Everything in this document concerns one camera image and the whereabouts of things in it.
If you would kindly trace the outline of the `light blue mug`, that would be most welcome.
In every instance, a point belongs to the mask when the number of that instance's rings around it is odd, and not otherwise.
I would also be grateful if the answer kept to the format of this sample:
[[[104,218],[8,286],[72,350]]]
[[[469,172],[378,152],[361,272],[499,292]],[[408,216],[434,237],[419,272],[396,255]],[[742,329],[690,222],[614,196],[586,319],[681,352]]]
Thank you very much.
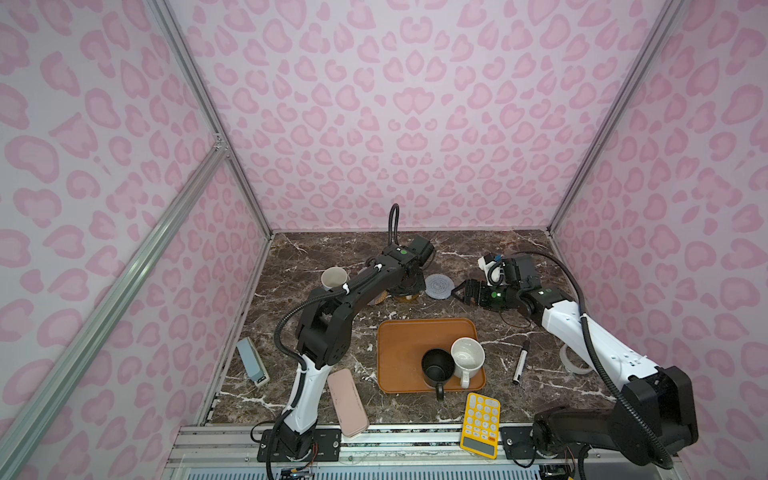
[[[321,273],[320,281],[325,290],[342,286],[349,279],[347,271],[339,266],[333,266],[325,269]]]

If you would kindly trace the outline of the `black mug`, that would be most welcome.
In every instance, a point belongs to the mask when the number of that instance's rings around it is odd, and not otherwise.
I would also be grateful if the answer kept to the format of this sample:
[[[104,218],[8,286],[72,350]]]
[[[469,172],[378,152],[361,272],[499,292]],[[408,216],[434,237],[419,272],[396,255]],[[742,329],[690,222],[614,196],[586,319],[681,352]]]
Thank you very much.
[[[421,359],[424,381],[436,394],[438,401],[445,398],[445,385],[453,377],[455,362],[452,355],[443,349],[428,350]]]

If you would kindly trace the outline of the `white speckled mug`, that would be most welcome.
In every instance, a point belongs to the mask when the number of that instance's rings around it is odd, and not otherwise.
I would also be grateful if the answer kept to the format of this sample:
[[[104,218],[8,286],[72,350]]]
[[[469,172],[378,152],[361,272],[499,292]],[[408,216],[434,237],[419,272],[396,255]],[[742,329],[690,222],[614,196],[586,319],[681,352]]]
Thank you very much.
[[[452,344],[450,354],[454,361],[454,376],[459,379],[462,389],[468,389],[485,362],[482,345],[476,339],[461,337]]]

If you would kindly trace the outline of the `woven rattan coaster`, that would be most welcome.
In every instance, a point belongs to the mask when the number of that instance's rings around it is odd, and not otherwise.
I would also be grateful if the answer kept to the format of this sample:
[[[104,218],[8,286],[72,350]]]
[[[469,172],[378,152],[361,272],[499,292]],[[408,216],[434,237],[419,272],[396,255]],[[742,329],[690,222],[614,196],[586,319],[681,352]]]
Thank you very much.
[[[369,302],[369,304],[370,305],[379,305],[382,302],[384,302],[387,299],[388,296],[389,296],[388,292],[387,291],[383,291],[382,293],[377,295],[373,300],[371,300]]]

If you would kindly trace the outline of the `olive beige glazed mug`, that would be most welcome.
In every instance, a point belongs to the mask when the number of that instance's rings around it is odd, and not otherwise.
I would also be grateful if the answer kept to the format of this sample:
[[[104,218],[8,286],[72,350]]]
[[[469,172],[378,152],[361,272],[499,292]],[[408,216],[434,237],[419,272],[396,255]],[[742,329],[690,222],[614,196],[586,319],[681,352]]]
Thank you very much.
[[[393,299],[401,303],[415,302],[416,300],[419,299],[420,296],[421,294],[419,292],[416,292],[416,293],[397,292],[396,294],[391,294],[391,297]]]

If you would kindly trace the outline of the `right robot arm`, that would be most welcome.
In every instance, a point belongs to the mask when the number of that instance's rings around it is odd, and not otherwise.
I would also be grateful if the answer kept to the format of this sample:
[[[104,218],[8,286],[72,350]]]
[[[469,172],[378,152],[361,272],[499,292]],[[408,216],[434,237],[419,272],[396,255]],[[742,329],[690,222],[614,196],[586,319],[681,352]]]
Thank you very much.
[[[678,367],[663,368],[635,352],[582,313],[558,287],[516,290],[466,280],[452,297],[501,313],[515,310],[554,335],[605,381],[609,409],[552,407],[534,418],[532,438],[541,452],[569,444],[620,452],[630,462],[669,469],[672,458],[698,440],[693,387]]]

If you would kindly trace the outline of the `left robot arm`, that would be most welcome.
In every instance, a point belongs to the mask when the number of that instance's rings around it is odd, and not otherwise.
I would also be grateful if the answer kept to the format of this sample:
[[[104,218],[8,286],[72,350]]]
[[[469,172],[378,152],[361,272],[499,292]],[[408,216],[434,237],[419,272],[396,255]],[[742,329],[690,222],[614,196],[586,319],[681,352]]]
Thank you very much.
[[[277,430],[290,439],[309,436],[330,374],[351,345],[353,320],[381,293],[416,295],[425,290],[424,267],[435,251],[422,236],[387,245],[351,279],[329,290],[318,287],[278,321],[276,348],[297,363],[297,374]]]

